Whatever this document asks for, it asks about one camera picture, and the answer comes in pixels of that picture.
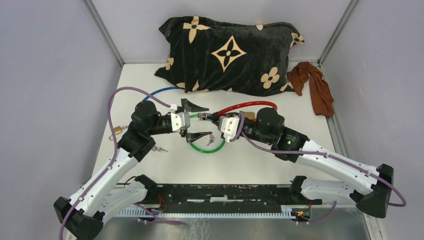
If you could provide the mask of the green cable lock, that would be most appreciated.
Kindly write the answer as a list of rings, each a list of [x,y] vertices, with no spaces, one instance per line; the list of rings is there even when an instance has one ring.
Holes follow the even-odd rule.
[[[190,147],[193,148],[195,151],[201,153],[201,154],[214,154],[220,151],[226,144],[226,141],[223,139],[217,139],[215,137],[215,142],[212,143],[210,146],[207,146],[207,143],[209,141],[209,136],[206,138],[206,140],[199,142],[193,142],[189,143]]]

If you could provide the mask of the red cable lock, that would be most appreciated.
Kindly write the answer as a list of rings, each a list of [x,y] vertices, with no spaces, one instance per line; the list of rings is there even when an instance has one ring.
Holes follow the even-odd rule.
[[[197,113],[197,114],[193,114],[190,117],[194,118],[197,117],[200,121],[216,121],[218,119],[218,117],[221,117],[231,111],[237,110],[237,109],[241,109],[241,108],[246,108],[246,107],[251,107],[251,106],[267,106],[267,107],[271,107],[274,108],[276,111],[278,110],[278,106],[271,102],[271,101],[265,101],[265,100],[256,100],[256,101],[248,101],[248,102],[242,102],[239,104],[235,104],[229,107],[226,107],[222,110],[219,110],[217,112],[214,113]]]

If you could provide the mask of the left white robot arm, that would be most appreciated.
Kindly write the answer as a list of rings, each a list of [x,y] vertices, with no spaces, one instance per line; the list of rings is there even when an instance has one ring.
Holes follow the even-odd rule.
[[[188,142],[208,135],[208,132],[188,133],[190,113],[207,109],[187,99],[171,112],[161,115],[151,101],[141,101],[135,106],[127,131],[119,141],[114,141],[114,153],[104,166],[70,197],[59,197],[54,210],[62,226],[78,240],[93,240],[103,226],[127,207],[143,201],[150,204],[158,191],[139,180],[111,193],[119,180],[134,168],[156,145],[153,135],[178,132]]]

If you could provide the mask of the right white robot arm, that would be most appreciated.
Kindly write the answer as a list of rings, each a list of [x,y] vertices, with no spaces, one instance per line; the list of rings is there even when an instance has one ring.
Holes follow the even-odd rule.
[[[238,115],[236,137],[245,138],[255,148],[276,158],[304,165],[334,177],[320,184],[307,177],[295,181],[289,199],[302,204],[307,199],[329,197],[332,201],[347,199],[363,213],[383,219],[391,206],[394,192],[394,168],[355,161],[319,145],[306,135],[284,125],[284,117],[272,107],[259,110],[256,120]]]

